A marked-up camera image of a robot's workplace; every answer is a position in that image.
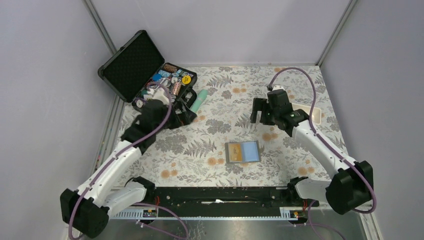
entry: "small item in case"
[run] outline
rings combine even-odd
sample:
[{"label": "small item in case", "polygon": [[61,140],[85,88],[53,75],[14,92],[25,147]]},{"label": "small item in case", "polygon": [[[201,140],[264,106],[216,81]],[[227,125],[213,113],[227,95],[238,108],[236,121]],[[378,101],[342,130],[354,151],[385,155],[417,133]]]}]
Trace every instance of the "small item in case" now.
[{"label": "small item in case", "polygon": [[172,86],[171,89],[171,94],[178,96],[178,93],[180,92],[181,89],[181,82],[177,81],[176,83],[174,83],[174,85]]},{"label": "small item in case", "polygon": [[158,73],[151,77],[151,79],[155,82],[159,81],[161,78],[162,78],[162,76]]},{"label": "small item in case", "polygon": [[189,75],[185,75],[185,76],[182,78],[182,84],[184,84],[184,85],[189,84],[191,81],[192,81],[192,78],[191,78]]},{"label": "small item in case", "polygon": [[164,78],[171,76],[170,72],[167,72],[167,71],[164,71],[164,70],[159,70],[157,73],[162,75],[162,77],[164,77]]},{"label": "small item in case", "polygon": [[175,73],[175,72],[177,72],[177,67],[169,65],[169,64],[165,64],[165,65],[163,65],[163,70],[165,70],[169,73]]},{"label": "small item in case", "polygon": [[258,141],[227,142],[225,143],[225,155],[228,164],[261,161]]}]

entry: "table surface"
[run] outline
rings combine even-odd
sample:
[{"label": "table surface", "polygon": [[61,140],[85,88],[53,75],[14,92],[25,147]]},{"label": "table surface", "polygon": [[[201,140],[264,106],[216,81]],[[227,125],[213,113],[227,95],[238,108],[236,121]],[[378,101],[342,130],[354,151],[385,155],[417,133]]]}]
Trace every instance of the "table surface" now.
[{"label": "table surface", "polygon": [[[190,125],[161,131],[156,142],[119,178],[116,187],[138,176],[158,187],[285,186],[299,176],[329,180],[321,164],[285,132],[276,126],[250,123],[253,98],[266,98],[266,85],[282,68],[187,67],[198,76],[193,89],[197,93],[208,91],[198,117]],[[300,68],[312,77],[316,87],[315,107],[322,112],[317,127],[347,152],[319,67]],[[283,72],[275,83],[284,86],[292,103],[311,105],[312,88],[299,71]],[[138,114],[131,104],[125,106],[118,136]],[[256,140],[261,162],[226,163],[225,143]]]}]

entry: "gray wall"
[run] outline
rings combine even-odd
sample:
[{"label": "gray wall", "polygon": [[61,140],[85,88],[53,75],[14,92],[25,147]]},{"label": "gray wall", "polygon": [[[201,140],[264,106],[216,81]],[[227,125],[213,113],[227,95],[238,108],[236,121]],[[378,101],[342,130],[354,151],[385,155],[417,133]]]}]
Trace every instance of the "gray wall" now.
[{"label": "gray wall", "polygon": [[422,239],[424,1],[359,1],[322,66],[349,153],[374,168],[385,240]]},{"label": "gray wall", "polygon": [[59,196],[90,174],[114,94],[80,0],[0,2],[0,239],[60,239]]},{"label": "gray wall", "polygon": [[147,30],[174,64],[318,61],[349,0],[93,0],[117,47]]}]

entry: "purple cable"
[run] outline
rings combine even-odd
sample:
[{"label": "purple cable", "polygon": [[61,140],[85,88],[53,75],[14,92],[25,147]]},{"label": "purple cable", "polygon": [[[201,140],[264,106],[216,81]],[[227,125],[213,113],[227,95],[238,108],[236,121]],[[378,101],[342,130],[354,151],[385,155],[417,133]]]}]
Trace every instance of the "purple cable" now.
[{"label": "purple cable", "polygon": [[371,194],[371,198],[372,198],[371,209],[366,210],[366,211],[354,209],[354,211],[357,212],[357,213],[361,213],[361,214],[370,214],[370,213],[374,212],[374,210],[376,210],[376,207],[377,207],[377,198],[376,198],[376,194],[375,194],[373,188],[371,187],[370,183],[365,179],[365,177],[359,172],[359,170],[357,170],[357,168],[352,163],[350,163],[348,160],[346,160],[345,157],[343,157],[337,150],[335,150],[319,133],[317,133],[317,130],[315,129],[315,126],[314,126],[313,121],[312,121],[312,111],[314,110],[315,102],[317,101],[317,91],[315,90],[314,81],[312,81],[311,76],[309,76],[309,74],[301,68],[294,67],[294,66],[286,67],[286,68],[280,70],[279,72],[277,72],[275,74],[275,76],[272,78],[271,82],[269,82],[268,87],[272,87],[272,84],[276,80],[277,76],[280,73],[285,72],[287,70],[298,70],[298,71],[302,72],[304,75],[306,75],[307,79],[310,82],[310,85],[312,86],[313,100],[312,100],[312,105],[310,106],[310,111],[309,111],[309,126],[312,129],[313,133],[316,135],[316,137],[319,140],[321,140],[321,142],[333,154],[335,154],[338,158],[340,158],[341,161],[343,161],[346,165],[348,165],[359,176],[359,178],[363,181],[365,186],[368,188],[369,193]]},{"label": "purple cable", "polygon": [[[171,104],[171,94],[169,93],[169,90],[163,86],[162,84],[158,83],[158,82],[150,82],[149,84],[147,84],[147,86],[150,85],[158,85],[159,87],[161,87],[164,92],[166,93],[168,99],[169,99],[169,105],[168,105],[168,111],[166,112],[165,118],[163,118],[162,122],[159,124],[159,126],[157,126],[153,131],[151,131],[149,134],[145,135],[144,137],[138,139],[137,141],[133,142],[132,144],[124,147],[122,150],[120,150],[119,152],[117,152],[115,154],[115,157],[118,158],[122,153],[124,153],[125,151],[127,151],[128,149],[132,148],[133,146],[143,142],[144,140],[150,138],[153,134],[156,134],[161,128],[164,127],[165,123],[168,121],[170,115],[171,115],[171,110],[172,110],[172,104]],[[96,174],[96,176],[93,178],[93,180],[90,182],[89,186],[93,186],[94,183],[97,181],[97,179],[99,179],[99,177],[103,174],[103,172],[112,164],[112,162],[114,160],[116,160],[116,158],[112,157],[105,165],[104,167],[102,167],[98,173]],[[89,187],[85,188],[85,190],[82,192],[81,196],[79,196],[78,200],[76,201],[75,206],[72,209],[72,213],[70,215],[70,219],[69,219],[69,227],[68,227],[68,236],[69,239],[71,240],[78,240],[80,239],[83,234],[81,234],[78,237],[74,237],[72,235],[72,225],[74,223],[74,219],[75,219],[75,214],[77,213],[77,209],[80,206],[81,201],[83,200],[84,196],[87,194],[87,192],[90,190]]]},{"label": "purple cable", "polygon": [[169,236],[171,236],[171,237],[173,237],[173,238],[183,239],[183,240],[187,240],[187,239],[189,239],[189,229],[187,228],[186,224],[183,222],[183,220],[182,220],[179,216],[177,216],[177,214],[175,214],[173,211],[169,210],[168,208],[163,207],[163,206],[158,206],[158,205],[148,204],[148,203],[144,203],[144,202],[137,202],[137,203],[134,203],[134,204],[133,204],[133,206],[153,207],[153,208],[158,208],[158,209],[162,209],[162,210],[167,211],[168,213],[170,213],[172,216],[174,216],[174,217],[175,217],[175,218],[176,218],[176,219],[177,219],[177,220],[178,220],[178,221],[182,224],[182,226],[184,227],[184,230],[185,230],[185,236],[186,236],[186,237],[177,236],[177,235],[175,235],[175,234],[172,234],[172,233],[170,233],[170,232],[168,232],[168,231],[165,231],[165,230],[159,229],[159,228],[157,228],[157,227],[150,226],[150,225],[148,225],[148,224],[143,224],[143,223],[138,222],[138,224],[140,224],[142,227],[143,227],[143,226],[146,226],[146,227],[148,227],[148,228],[150,228],[150,229],[153,229],[153,230],[159,231],[159,232],[164,233],[164,234],[166,234],[166,235],[169,235]]},{"label": "purple cable", "polygon": [[[306,226],[310,226],[311,224],[310,223],[304,223],[304,224],[296,224],[295,225],[295,227],[296,228],[298,228],[298,227],[306,227]],[[326,228],[326,229],[328,229],[328,230],[331,230],[331,231],[334,231],[335,233],[337,233],[343,240],[346,240],[346,237],[339,231],[339,230],[337,230],[337,229],[335,229],[334,227],[332,227],[332,226],[330,226],[330,225],[326,225],[326,224],[321,224],[321,223],[314,223],[313,224],[314,226],[317,226],[317,227],[321,227],[321,228]],[[283,227],[294,227],[293,225],[284,225]]]}]

